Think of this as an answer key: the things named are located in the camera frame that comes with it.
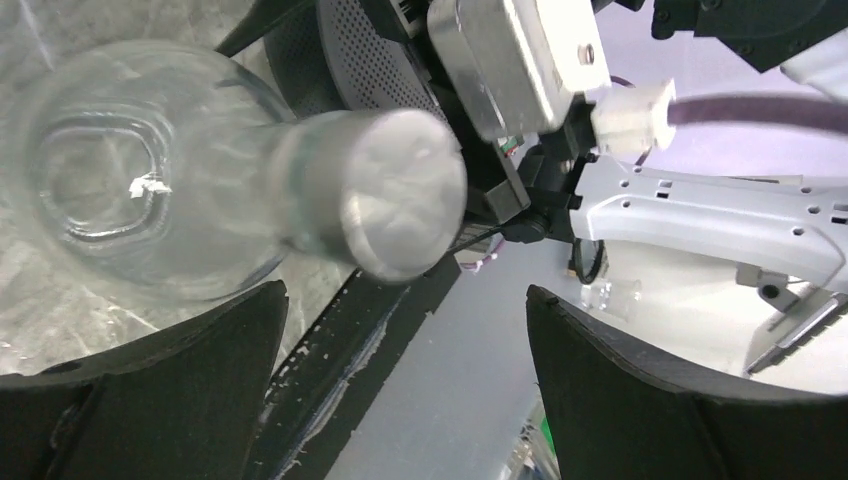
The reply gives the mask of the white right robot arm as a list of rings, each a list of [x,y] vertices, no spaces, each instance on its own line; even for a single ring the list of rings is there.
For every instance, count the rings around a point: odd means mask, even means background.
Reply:
[[[678,99],[672,82],[619,84],[598,102],[577,98],[563,124],[576,137],[570,166],[525,179],[531,202],[510,220],[477,225],[476,237],[544,238],[574,246],[629,241],[792,276],[847,302],[847,190],[699,176],[618,160],[666,147],[679,126],[784,125],[847,131],[843,103],[809,97],[730,95]]]

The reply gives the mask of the clear bottle red black label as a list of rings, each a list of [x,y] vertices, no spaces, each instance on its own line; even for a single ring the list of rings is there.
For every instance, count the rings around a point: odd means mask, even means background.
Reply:
[[[388,283],[450,248],[466,168],[419,109],[294,116],[216,52],[96,47],[30,83],[2,121],[19,231],[103,296],[185,304],[244,292],[290,253]]]

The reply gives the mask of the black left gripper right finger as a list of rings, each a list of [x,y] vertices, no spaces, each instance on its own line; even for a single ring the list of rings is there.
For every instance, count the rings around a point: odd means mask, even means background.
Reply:
[[[548,289],[527,331],[565,479],[843,479],[847,400],[746,380],[609,326]]]

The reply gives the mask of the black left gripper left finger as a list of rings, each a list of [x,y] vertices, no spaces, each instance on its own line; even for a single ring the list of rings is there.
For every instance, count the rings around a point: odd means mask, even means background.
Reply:
[[[288,308],[272,281],[120,347],[1,379],[5,479],[238,479]]]

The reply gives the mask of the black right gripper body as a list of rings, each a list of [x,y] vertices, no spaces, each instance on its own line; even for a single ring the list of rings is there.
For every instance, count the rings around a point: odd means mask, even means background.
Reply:
[[[479,137],[452,88],[433,90],[467,171],[466,213],[457,240],[480,242],[500,233],[512,242],[573,241],[567,214],[579,205],[576,184],[596,146],[590,122],[595,103],[584,94],[573,97],[562,126],[541,134],[515,165],[496,140]]]

